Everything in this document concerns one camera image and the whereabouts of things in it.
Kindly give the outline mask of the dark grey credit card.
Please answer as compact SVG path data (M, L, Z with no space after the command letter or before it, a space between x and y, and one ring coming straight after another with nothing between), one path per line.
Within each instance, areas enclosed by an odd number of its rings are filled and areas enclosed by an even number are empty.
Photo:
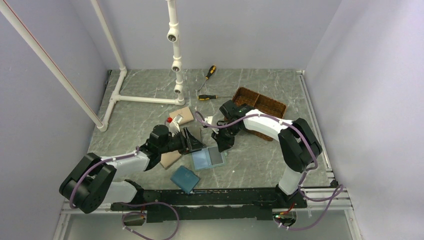
M224 163L224 158L222 153L219 152L219 148L217 146L210 147L208 149L210 164L212 166L221 165Z

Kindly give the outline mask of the green card holder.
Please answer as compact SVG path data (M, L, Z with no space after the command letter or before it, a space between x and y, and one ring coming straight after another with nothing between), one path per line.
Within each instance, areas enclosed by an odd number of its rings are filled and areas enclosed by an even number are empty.
M206 148L203 148L200 151L196 151L196 152L193 152L191 154L193 166L194 166L194 169L196 171L203 170L203 169L216 168L216 167L220 167L220 166L223 166L223 165L226 164L228 153L226 151L223 151L223 152L221 152L221 154L222 154L222 157L224 159L224 163L219 164L219 165L215 165L215 166L211 165L210 155L209 155L209 152L208 152L208 149L211 148L211 147L215 147L215 146L206 147Z

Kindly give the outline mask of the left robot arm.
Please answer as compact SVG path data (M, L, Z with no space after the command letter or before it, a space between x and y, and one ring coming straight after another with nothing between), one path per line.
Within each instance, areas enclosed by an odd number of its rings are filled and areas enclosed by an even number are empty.
M119 204L131 210L139 209L146 201L144 189L136 182L118 178L133 172L153 169L162 154L178 152L187 155L206 148L187 128L172 135L166 125L156 125L146 142L134 151L100 157L87 153L65 178L59 193L69 201L71 209L89 214L102 204Z

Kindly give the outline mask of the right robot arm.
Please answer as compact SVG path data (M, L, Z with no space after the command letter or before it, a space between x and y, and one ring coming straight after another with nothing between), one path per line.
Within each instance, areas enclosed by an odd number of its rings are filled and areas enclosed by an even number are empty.
M289 207L306 173L317 168L317 158L323 152L307 121L281 119L247 104L237 106L231 100L219 110L226 120L217 122L218 128L211 137L220 152L233 147L241 130L258 132L279 142L286 169L278 182L275 200L280 207Z

